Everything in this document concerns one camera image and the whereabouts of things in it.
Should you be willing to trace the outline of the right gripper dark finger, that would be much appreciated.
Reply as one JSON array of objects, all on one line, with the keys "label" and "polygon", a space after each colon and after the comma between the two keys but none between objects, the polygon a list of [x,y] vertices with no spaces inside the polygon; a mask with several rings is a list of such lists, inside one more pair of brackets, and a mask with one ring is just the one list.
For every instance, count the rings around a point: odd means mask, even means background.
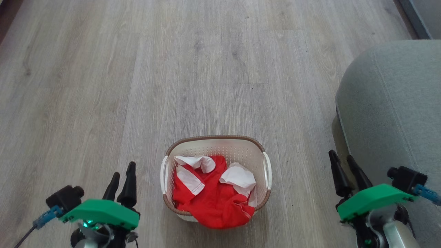
[{"label": "right gripper dark finger", "polygon": [[352,155],[347,156],[347,162],[351,170],[351,173],[355,177],[357,188],[359,191],[373,187],[373,184],[371,183],[370,179],[366,176],[366,174],[357,164],[357,162],[355,161]]},{"label": "right gripper dark finger", "polygon": [[329,159],[336,194],[342,198],[348,198],[352,193],[352,187],[335,150],[329,151]]}]

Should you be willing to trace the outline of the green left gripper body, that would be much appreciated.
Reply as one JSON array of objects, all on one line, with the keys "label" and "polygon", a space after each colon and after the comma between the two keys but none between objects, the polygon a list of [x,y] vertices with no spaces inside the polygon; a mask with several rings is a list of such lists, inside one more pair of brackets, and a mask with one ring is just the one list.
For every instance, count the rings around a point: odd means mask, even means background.
[{"label": "green left gripper body", "polygon": [[107,225],[134,230],[138,227],[140,216],[115,201],[87,199],[60,218],[63,223],[82,222],[81,227],[97,230]]}]

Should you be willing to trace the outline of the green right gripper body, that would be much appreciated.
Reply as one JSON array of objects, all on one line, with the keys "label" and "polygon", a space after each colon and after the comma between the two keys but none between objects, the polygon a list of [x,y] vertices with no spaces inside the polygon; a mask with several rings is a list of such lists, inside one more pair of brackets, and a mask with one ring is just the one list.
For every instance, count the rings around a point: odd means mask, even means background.
[{"label": "green right gripper body", "polygon": [[381,184],[361,190],[351,196],[337,207],[337,212],[341,221],[351,221],[372,210],[415,199],[416,197],[412,194],[405,193],[391,185]]}]

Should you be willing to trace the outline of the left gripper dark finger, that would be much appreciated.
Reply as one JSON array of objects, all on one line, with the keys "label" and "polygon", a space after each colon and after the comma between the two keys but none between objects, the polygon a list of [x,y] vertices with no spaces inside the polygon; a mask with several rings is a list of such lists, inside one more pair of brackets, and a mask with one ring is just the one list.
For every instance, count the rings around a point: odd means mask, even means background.
[{"label": "left gripper dark finger", "polygon": [[120,173],[115,172],[112,176],[109,185],[107,186],[104,192],[104,195],[102,197],[103,200],[115,201],[115,195],[119,187],[119,180],[120,180]]},{"label": "left gripper dark finger", "polygon": [[131,161],[126,170],[126,180],[123,188],[117,197],[117,202],[129,209],[132,209],[137,203],[136,181],[136,163]]}]

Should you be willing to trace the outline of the red and white garment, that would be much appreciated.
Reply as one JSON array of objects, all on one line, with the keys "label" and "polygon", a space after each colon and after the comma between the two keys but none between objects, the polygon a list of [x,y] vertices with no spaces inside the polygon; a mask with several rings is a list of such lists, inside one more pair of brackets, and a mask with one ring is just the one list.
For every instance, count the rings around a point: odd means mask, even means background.
[{"label": "red and white garment", "polygon": [[245,225],[257,207],[255,176],[224,156],[174,157],[172,199],[176,209],[189,212],[211,229]]}]

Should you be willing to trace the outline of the grey fabric sofa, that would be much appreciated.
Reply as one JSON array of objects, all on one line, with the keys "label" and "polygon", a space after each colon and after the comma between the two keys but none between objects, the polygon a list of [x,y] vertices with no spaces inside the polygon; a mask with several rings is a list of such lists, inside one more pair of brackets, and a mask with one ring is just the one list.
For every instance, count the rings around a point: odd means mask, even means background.
[{"label": "grey fabric sofa", "polygon": [[[392,185],[391,167],[428,176],[441,196],[441,40],[380,44],[348,67],[335,106],[349,155],[373,185]],[[420,248],[441,248],[441,207],[406,201]]]}]

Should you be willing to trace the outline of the white perforated laundry basket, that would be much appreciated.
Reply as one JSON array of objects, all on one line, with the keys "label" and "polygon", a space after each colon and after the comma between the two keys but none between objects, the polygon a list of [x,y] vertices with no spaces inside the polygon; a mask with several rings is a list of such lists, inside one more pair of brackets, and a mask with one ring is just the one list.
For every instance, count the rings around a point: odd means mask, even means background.
[{"label": "white perforated laundry basket", "polygon": [[178,140],[165,153],[161,162],[160,185],[164,204],[184,221],[197,222],[188,212],[176,209],[172,200],[174,189],[173,171],[177,166],[174,157],[222,155],[227,162],[238,162],[255,176],[257,207],[259,212],[268,202],[271,195],[272,171],[271,162],[262,144],[248,136],[211,135],[197,136]]}]

